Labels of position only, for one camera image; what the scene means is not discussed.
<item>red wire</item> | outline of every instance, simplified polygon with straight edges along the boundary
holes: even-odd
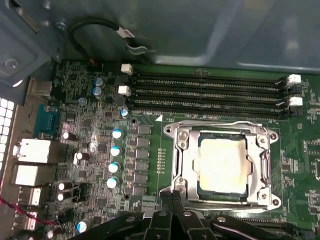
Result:
[[[27,217],[30,218],[30,219],[34,219],[37,224],[53,225],[53,226],[58,225],[57,222],[48,221],[48,220],[41,220],[41,219],[33,216],[32,214],[26,212],[24,209],[22,209],[22,208],[19,207],[18,205],[12,204],[12,203],[4,200],[1,195],[0,195],[0,204],[5,204],[5,205],[7,205],[9,208],[14,209],[18,214],[20,214],[20,215],[25,215],[25,216],[27,216]]]

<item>screw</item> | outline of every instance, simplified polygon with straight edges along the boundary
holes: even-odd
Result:
[[[125,221],[130,223],[130,222],[133,222],[135,220],[135,218],[133,216],[131,217],[128,217]]]
[[[159,213],[159,216],[161,216],[161,217],[167,216],[167,213],[165,211],[162,211]]]
[[[272,140],[275,140],[275,139],[277,139],[277,135],[276,135],[275,133],[272,133],[272,134],[270,135],[270,138],[271,138]]]
[[[278,199],[272,200],[272,204],[275,205],[275,206],[278,206],[279,205]]]
[[[227,219],[223,216],[218,216],[216,218],[216,220],[219,222],[219,223],[225,223],[227,221]]]
[[[183,216],[185,216],[185,217],[190,217],[191,215],[192,215],[192,213],[189,212],[189,211],[185,211],[185,212],[183,213]]]
[[[55,26],[60,31],[65,31],[67,29],[67,25],[63,21],[58,21],[55,23]]]
[[[188,133],[186,131],[181,131],[178,134],[178,138],[182,141],[185,141],[188,138]]]
[[[7,69],[16,69],[17,67],[19,67],[19,65],[20,65],[20,62],[15,57],[9,58],[4,61],[4,66]]]

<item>black cable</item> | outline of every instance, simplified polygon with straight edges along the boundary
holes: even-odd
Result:
[[[68,38],[74,47],[75,50],[77,50],[85,59],[89,59],[89,61],[92,64],[96,64],[96,60],[94,60],[89,53],[86,51],[86,49],[75,39],[74,33],[76,30],[78,30],[81,27],[87,26],[87,25],[100,25],[105,26],[107,28],[110,28],[114,31],[118,31],[121,29],[119,25],[114,23],[113,21],[101,18],[101,17],[94,17],[94,16],[86,16],[82,18],[75,19],[68,27],[67,35]],[[131,47],[134,43],[132,41],[132,38],[123,38],[126,41],[127,46]]]

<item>blue capacitor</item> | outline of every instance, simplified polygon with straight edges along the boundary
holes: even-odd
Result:
[[[103,89],[104,86],[105,86],[105,83],[104,83],[104,80],[101,77],[96,77],[94,79],[94,85],[96,85],[97,87],[100,87],[101,89]]]
[[[104,93],[102,92],[102,89],[99,86],[96,86],[92,89],[92,94],[97,98],[100,99],[103,97]]]

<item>white label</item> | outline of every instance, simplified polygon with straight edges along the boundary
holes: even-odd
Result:
[[[119,27],[119,30],[116,31],[116,33],[119,34],[123,39],[135,37],[135,35],[133,35],[128,29],[123,29],[122,27]]]

